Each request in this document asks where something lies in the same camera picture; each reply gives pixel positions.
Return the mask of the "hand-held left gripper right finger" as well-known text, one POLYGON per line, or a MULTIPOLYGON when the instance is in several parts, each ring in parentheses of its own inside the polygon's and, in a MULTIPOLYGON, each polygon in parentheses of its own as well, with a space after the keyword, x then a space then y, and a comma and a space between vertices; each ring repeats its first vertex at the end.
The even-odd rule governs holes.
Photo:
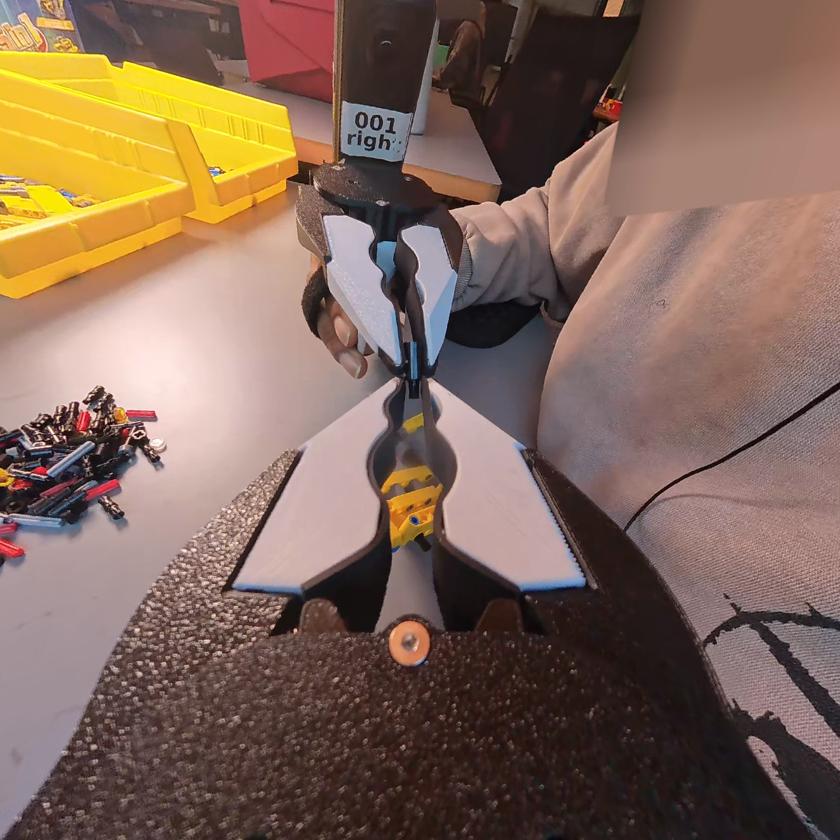
POLYGON ((425 382, 426 459, 443 491, 434 584, 446 621, 477 621, 498 598, 586 586, 517 440, 425 382))

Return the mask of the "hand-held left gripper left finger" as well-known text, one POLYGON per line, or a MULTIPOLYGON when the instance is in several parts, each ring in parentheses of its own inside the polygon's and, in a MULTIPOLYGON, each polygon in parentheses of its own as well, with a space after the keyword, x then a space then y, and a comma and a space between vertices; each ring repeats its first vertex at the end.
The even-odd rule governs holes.
POLYGON ((376 621, 392 567, 380 483, 393 467, 403 387, 390 380, 301 448, 239 559, 231 590, 327 599, 376 621))

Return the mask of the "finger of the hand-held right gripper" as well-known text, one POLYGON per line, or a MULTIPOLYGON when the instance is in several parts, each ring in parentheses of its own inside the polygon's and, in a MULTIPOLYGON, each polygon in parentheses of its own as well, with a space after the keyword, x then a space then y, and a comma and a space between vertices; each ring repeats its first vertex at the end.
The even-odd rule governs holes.
POLYGON ((324 215, 327 280, 332 296, 350 317, 365 343, 397 370, 403 367, 403 342, 396 310, 383 290, 385 274, 371 250, 375 231, 345 215, 324 215))
POLYGON ((433 226, 406 227, 399 234, 399 270, 414 287, 422 313, 425 366, 435 366, 442 349, 455 295, 453 267, 443 232, 433 226))

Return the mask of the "yellow beam assembly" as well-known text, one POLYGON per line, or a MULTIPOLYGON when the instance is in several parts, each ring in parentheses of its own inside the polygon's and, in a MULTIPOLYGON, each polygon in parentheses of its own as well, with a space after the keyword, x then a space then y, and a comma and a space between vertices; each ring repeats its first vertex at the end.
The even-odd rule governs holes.
POLYGON ((405 420, 396 440, 395 466, 381 485, 388 507, 392 552, 417 542, 424 551, 434 534, 443 485, 426 465, 424 415, 405 420))

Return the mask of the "pile of small building pieces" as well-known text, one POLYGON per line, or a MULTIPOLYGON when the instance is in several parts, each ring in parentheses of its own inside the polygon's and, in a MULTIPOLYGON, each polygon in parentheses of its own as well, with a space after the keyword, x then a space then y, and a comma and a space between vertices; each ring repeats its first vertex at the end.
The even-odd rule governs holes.
POLYGON ((122 525, 117 501, 137 458, 162 467, 149 447, 153 409, 125 408, 102 385, 27 423, 1 428, 1 563, 21 560, 20 531, 63 532, 99 508, 122 525))

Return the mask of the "yellow storage bin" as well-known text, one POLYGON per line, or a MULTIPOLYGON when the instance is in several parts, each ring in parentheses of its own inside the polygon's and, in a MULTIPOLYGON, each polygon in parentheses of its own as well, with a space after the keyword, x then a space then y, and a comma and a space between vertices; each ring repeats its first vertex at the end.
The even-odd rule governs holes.
POLYGON ((163 118, 7 64, 1 173, 99 204, 2 229, 2 296, 20 299, 182 230, 193 189, 163 118))
POLYGON ((130 62, 115 80, 131 107, 165 121, 192 186, 192 217, 223 221, 282 192, 298 173, 284 106, 130 62), (213 178, 209 165, 227 173, 213 178))

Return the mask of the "person's right forearm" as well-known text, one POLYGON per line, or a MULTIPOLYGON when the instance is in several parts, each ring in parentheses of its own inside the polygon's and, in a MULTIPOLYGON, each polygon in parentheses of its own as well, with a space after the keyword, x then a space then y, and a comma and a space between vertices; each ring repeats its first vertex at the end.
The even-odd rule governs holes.
POLYGON ((453 211, 464 235, 453 312, 515 301, 569 314, 624 222, 606 203, 616 131, 558 163, 541 187, 453 211))

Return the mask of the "person's right hand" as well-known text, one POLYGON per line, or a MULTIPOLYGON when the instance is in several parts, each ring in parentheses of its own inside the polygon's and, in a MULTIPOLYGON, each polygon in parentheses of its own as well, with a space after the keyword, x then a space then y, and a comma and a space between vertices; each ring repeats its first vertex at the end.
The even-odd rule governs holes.
POLYGON ((318 336, 328 352, 355 380, 368 371, 368 357, 373 354, 370 346, 360 351, 360 335, 339 303, 331 296, 325 297, 318 310, 318 336))

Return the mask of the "white water bottle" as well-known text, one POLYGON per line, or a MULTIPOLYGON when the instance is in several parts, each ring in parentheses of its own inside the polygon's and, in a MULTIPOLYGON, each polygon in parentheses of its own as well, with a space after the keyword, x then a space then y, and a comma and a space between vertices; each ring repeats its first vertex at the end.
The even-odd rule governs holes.
POLYGON ((425 125, 427 120, 427 111, 428 111, 428 104, 429 104, 429 96, 430 91, 432 88, 432 79, 433 79, 433 72, 434 72, 434 59, 436 55, 436 50, 438 47, 438 30, 439 30, 439 20, 435 20, 434 30, 432 39, 430 41, 429 50, 427 52, 427 59, 425 64, 425 69, 423 71, 423 78, 421 88, 418 93, 418 99, 416 102, 416 108, 414 111, 413 116, 413 123, 411 127, 411 134, 412 135, 422 135, 425 131, 425 125))

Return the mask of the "black wrist rest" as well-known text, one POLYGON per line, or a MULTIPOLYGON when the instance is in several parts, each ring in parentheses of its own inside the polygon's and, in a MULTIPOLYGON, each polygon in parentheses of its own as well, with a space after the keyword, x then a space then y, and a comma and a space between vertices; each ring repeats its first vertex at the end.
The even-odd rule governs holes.
POLYGON ((476 304, 453 311, 448 320, 446 339, 471 349, 491 349, 509 341, 535 316, 541 305, 515 301, 476 304))

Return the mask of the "brown bag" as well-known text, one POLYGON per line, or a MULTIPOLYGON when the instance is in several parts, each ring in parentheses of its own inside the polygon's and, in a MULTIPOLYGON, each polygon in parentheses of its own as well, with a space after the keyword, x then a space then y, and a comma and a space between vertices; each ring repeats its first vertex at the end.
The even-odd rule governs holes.
POLYGON ((448 91, 451 102, 458 107, 471 109, 480 105, 483 40, 481 23, 473 19, 463 21, 455 31, 446 62, 433 75, 433 87, 448 91))

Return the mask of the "red bag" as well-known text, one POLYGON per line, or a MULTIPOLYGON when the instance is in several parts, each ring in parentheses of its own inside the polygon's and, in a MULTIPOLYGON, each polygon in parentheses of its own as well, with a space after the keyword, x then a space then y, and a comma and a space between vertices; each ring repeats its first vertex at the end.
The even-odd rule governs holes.
POLYGON ((330 103, 334 1, 240 1, 250 79, 330 103))

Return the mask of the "adjacent grey table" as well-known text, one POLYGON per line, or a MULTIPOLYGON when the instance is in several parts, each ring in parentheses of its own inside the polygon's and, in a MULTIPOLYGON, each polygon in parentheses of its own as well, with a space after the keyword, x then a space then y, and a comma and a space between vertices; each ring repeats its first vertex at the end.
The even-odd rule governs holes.
MULTIPOLYGON (((331 106, 320 100, 265 88, 235 74, 225 87, 287 108, 298 158, 318 165, 332 157, 331 106)), ((474 203, 494 202, 501 182, 469 112, 447 93, 430 91, 423 134, 409 140, 404 171, 421 177, 435 192, 474 203)))

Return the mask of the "black office chair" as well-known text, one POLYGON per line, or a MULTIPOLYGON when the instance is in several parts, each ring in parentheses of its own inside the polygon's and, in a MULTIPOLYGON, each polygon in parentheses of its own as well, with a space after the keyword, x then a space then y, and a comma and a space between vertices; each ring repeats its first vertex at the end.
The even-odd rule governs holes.
POLYGON ((500 178, 500 201, 542 186, 573 152, 640 18, 537 12, 480 123, 500 178))

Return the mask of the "person's beige sweatshirt torso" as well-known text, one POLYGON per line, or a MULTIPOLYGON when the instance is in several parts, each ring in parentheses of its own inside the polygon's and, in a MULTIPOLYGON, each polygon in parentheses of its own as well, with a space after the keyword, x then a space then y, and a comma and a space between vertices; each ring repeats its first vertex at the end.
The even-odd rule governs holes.
MULTIPOLYGON (((539 447, 623 526, 838 383, 838 194, 624 220, 573 305, 539 447)), ((739 728, 838 838, 838 394, 629 529, 739 728)))

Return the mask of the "heap of yellow building pieces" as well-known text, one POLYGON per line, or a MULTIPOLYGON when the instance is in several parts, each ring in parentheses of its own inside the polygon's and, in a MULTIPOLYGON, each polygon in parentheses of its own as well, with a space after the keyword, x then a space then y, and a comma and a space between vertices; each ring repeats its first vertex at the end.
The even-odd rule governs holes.
POLYGON ((17 175, 1 175, 1 229, 72 214, 99 203, 89 194, 56 189, 17 175))

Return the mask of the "robot kit box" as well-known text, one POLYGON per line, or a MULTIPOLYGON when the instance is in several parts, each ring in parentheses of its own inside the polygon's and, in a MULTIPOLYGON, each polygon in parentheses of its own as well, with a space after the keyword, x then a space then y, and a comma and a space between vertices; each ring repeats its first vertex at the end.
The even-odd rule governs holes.
POLYGON ((76 21, 66 1, 1 1, 3 52, 84 52, 76 21))

